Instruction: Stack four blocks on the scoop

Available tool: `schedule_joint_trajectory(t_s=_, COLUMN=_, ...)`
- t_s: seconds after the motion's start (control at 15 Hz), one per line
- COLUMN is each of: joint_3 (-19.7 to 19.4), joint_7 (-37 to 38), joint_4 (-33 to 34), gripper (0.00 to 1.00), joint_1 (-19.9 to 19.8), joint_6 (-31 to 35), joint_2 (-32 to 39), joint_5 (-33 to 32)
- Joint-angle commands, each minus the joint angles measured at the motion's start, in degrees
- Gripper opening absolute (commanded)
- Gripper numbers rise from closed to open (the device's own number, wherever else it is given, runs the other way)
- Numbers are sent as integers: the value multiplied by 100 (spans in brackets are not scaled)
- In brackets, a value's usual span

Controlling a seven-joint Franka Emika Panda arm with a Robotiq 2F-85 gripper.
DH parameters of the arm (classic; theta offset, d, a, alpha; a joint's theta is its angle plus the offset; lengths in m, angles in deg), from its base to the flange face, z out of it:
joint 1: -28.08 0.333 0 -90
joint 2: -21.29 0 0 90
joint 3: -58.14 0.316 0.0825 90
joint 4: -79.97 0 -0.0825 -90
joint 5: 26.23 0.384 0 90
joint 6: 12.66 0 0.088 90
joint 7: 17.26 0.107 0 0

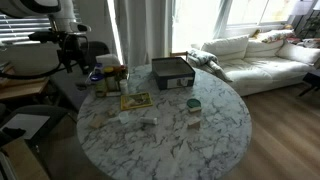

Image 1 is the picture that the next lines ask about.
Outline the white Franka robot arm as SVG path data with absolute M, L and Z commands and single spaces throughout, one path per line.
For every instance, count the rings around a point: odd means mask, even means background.
M 86 39 L 85 33 L 90 32 L 91 27 L 76 19 L 73 0 L 0 0 L 0 10 L 12 18 L 45 15 L 50 23 L 49 29 L 36 30 L 28 35 L 28 39 L 58 44 L 59 62 L 68 73 L 72 71 L 72 60 L 77 62 L 83 74 L 88 73 L 89 65 L 79 40 Z

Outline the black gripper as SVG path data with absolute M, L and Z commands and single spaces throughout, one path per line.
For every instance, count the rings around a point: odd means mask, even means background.
M 88 38 L 79 34 L 61 34 L 59 36 L 60 50 L 57 51 L 59 62 L 62 63 L 68 73 L 72 72 L 72 61 L 75 61 L 83 74 L 89 71 L 89 65 L 85 56 L 89 51 Z

